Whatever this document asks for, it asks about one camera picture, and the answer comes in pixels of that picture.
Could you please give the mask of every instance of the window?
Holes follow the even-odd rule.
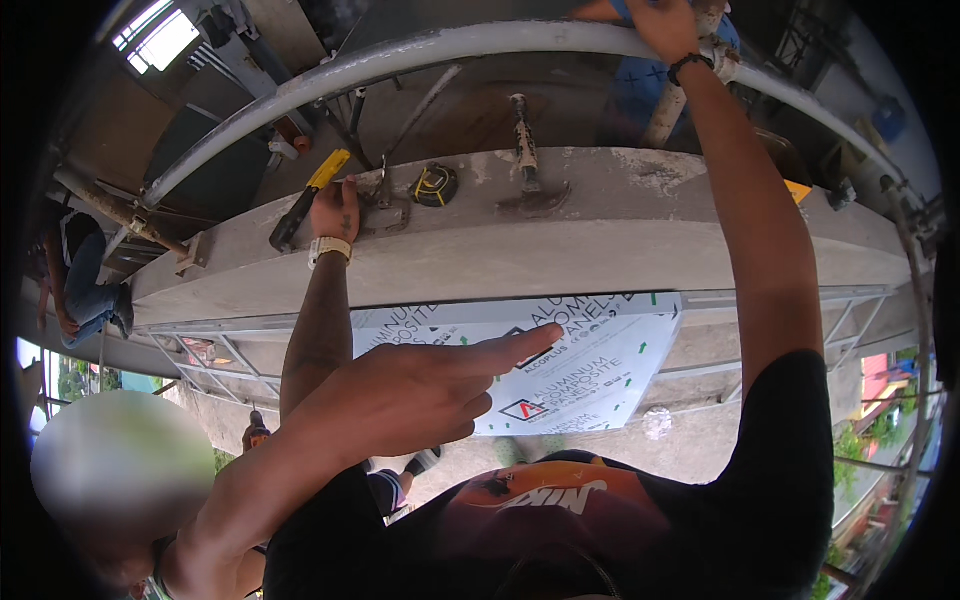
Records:
[[[143,75],[150,65],[162,71],[200,33],[171,0],[159,0],[113,39],[117,50]]]

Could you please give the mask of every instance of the white wristwatch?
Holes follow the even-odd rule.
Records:
[[[310,254],[307,256],[307,265],[310,267],[310,271],[317,268],[317,260],[320,255],[327,252],[339,252],[347,258],[347,266],[350,266],[353,246],[336,237],[318,237],[310,244]]]

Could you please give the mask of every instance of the black beaded bracelet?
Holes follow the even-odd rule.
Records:
[[[711,71],[713,70],[713,60],[708,59],[702,54],[690,53],[670,65],[670,70],[666,74],[666,78],[670,80],[670,83],[676,87],[680,87],[680,82],[677,81],[677,73],[680,73],[680,69],[683,68],[683,66],[688,62],[702,62],[706,66],[710,67]]]

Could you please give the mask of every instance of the blue jeans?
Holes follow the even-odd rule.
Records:
[[[100,265],[107,251],[107,238],[102,231],[86,236],[66,276],[66,312],[80,326],[77,339],[62,336],[65,348],[72,349],[103,329],[113,317],[113,305],[120,296],[120,284],[97,285]]]

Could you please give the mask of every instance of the yellow-handled tool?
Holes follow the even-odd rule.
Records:
[[[280,222],[276,224],[274,232],[270,234],[270,245],[278,252],[287,254],[294,250],[290,240],[297,233],[303,219],[306,219],[306,216],[310,214],[310,206],[313,204],[314,196],[333,180],[349,159],[350,153],[346,150],[334,150],[326,158],[324,164],[320,165],[320,168],[313,174],[313,177],[306,184],[306,189],[294,203],[293,208],[283,215]]]

